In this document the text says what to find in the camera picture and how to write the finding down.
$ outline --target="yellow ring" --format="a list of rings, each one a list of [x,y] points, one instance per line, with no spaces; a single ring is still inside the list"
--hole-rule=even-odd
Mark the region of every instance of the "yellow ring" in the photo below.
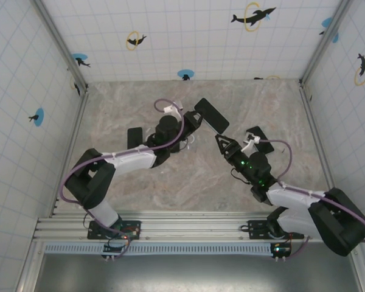
[[[245,9],[245,15],[244,15],[244,18],[243,18],[243,23],[245,24],[245,29],[247,32],[255,32],[261,25],[261,20],[258,22],[258,26],[255,28],[255,29],[249,29],[247,26],[246,26],[246,14],[248,14],[248,9],[250,6],[252,5],[255,5],[257,6],[257,8],[260,8],[260,6],[258,5],[258,3],[256,2],[252,2],[252,3],[249,3],[247,6],[246,6],[246,9]]]
[[[128,47],[128,39],[130,38],[130,36],[132,36],[133,34],[136,34],[136,42],[135,42],[135,47],[133,47],[132,49],[130,49],[129,47]],[[128,50],[135,50],[136,49],[136,47],[138,46],[138,41],[139,41],[139,32],[137,32],[136,30],[134,30],[133,32],[131,32],[129,35],[128,35],[128,37],[127,37],[127,40],[126,40],[126,48],[128,49]]]
[[[358,75],[358,73],[361,71],[361,67],[360,68],[358,68],[358,70],[356,71],[356,73],[355,73],[355,75],[354,75],[354,84],[356,84],[357,86],[361,86],[361,85],[364,85],[364,83],[365,83],[365,80],[363,81],[363,82],[361,82],[361,83],[357,83],[357,75]]]
[[[71,76],[71,78],[70,78],[70,80],[69,80],[69,84],[70,84],[70,86],[71,86],[71,88],[72,88],[72,90],[75,90],[75,87],[74,87],[74,80],[73,80],[73,75]]]

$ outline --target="white tiled wall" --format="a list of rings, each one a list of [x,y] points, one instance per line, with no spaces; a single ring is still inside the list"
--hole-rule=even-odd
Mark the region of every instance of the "white tiled wall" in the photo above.
[[[80,98],[28,0],[0,1],[0,291],[13,291],[44,217]],[[44,110],[40,127],[29,122]]]
[[[365,214],[365,0],[356,0],[309,84],[313,112],[334,179]],[[365,81],[356,79],[357,83]]]
[[[254,32],[234,21],[276,8]],[[44,0],[89,82],[195,79],[301,78],[320,42],[323,20],[339,0]],[[145,40],[128,50],[132,31]]]

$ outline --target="blue circle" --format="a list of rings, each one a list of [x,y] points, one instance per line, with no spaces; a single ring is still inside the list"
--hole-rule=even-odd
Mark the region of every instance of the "blue circle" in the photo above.
[[[192,70],[189,70],[189,69],[183,69],[183,70],[180,70],[177,72],[177,75],[181,78],[184,77],[184,75],[188,75],[189,78],[192,78],[195,73],[192,71]]]
[[[88,59],[88,56],[87,55],[84,55],[84,54],[81,54],[81,53],[75,53],[75,54],[72,54],[73,58],[80,58],[81,60],[86,60]]]
[[[38,127],[42,125],[43,118],[44,118],[44,111],[42,108],[38,108],[35,112],[35,115],[38,115],[38,118],[34,120],[34,124]]]

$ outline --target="vent grille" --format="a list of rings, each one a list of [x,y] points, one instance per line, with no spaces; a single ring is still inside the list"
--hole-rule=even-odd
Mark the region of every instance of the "vent grille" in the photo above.
[[[103,254],[104,243],[47,243],[46,254]],[[270,243],[132,243],[128,256],[160,254],[246,254],[271,256]]]

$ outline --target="gray stone surface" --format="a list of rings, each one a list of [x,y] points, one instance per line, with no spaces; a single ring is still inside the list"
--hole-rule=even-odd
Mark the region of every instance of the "gray stone surface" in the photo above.
[[[239,143],[245,130],[261,126],[269,139],[283,139],[293,148],[293,165],[283,180],[295,186],[326,190],[319,157],[295,80],[165,81],[94,83],[71,158],[83,152],[121,151],[127,147],[127,129],[142,127],[145,136],[162,117],[153,109],[158,98],[180,100],[184,111],[202,97],[228,121],[224,135]],[[260,211],[273,207],[258,203],[250,186],[230,175],[231,166],[220,154],[215,132],[203,123],[195,141],[163,165],[114,178],[107,198],[117,210]],[[274,144],[268,155],[272,174],[287,166],[288,150]],[[58,208],[76,208],[59,202]]]

